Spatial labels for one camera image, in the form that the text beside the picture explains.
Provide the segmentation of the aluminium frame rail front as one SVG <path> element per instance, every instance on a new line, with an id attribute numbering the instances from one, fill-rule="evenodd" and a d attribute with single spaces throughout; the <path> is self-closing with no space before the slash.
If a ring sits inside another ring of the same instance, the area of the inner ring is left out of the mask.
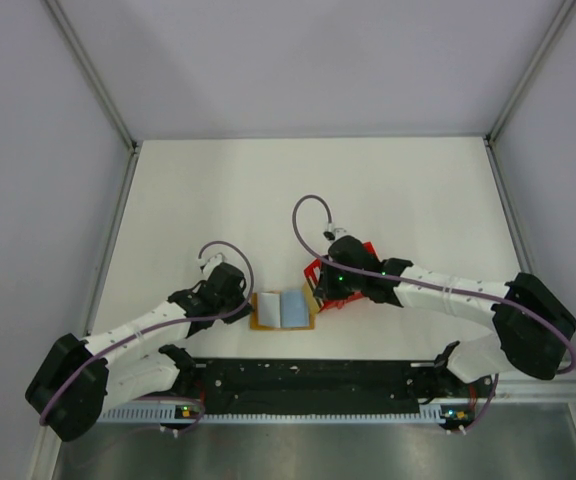
<path id="1" fill-rule="evenodd" d="M 553 380 L 537 380 L 520 372 L 499 377 L 495 400 L 511 403 L 576 402 L 576 370 Z"/>

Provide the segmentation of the yellow leather card holder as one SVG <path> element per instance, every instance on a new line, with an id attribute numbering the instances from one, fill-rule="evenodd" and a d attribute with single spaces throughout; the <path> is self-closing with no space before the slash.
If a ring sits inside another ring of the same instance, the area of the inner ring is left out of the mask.
<path id="1" fill-rule="evenodd" d="M 288 332 L 315 328 L 316 315 L 311 312 L 302 289 L 254 293 L 252 306 L 249 328 L 253 331 Z"/>

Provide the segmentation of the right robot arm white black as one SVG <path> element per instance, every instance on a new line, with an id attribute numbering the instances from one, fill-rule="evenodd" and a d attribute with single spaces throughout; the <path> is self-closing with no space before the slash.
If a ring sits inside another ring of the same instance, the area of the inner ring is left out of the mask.
<path id="1" fill-rule="evenodd" d="M 358 239 L 334 241 L 314 287 L 315 298 L 345 301 L 360 294 L 376 304 L 425 309 L 487 329 L 475 340 L 455 340 L 437 357 L 434 380 L 455 396 L 482 377 L 517 370 L 538 380 L 560 374 L 576 319 L 536 276 L 507 282 L 450 276 L 410 260 L 379 258 Z"/>

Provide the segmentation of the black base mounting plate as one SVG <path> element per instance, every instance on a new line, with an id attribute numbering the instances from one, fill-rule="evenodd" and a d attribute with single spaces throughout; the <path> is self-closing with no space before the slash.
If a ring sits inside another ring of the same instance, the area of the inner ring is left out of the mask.
<path id="1" fill-rule="evenodd" d="M 200 400 L 209 415 L 377 415 L 442 398 L 471 406 L 491 389 L 491 378 L 464 383 L 431 363 L 197 358 L 168 392 Z"/>

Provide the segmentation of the red plastic card bin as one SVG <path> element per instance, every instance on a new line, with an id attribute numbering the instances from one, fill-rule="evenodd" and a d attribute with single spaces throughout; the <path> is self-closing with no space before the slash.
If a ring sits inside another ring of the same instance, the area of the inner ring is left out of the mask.
<path id="1" fill-rule="evenodd" d="M 363 297 L 369 277 L 333 268 L 315 258 L 305 269 L 306 293 L 318 311 L 341 309 Z"/>

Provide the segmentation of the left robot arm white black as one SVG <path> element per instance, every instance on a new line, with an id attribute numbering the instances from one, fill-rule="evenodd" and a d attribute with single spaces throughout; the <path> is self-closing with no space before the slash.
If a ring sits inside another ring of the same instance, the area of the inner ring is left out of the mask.
<path id="1" fill-rule="evenodd" d="M 101 334 L 72 333 L 51 346 L 25 392 L 25 399 L 64 442 L 78 439 L 115 406 L 167 390 L 184 396 L 193 370 L 167 352 L 216 321 L 248 316 L 254 274 L 222 262 L 196 285 L 176 291 L 139 318 Z"/>

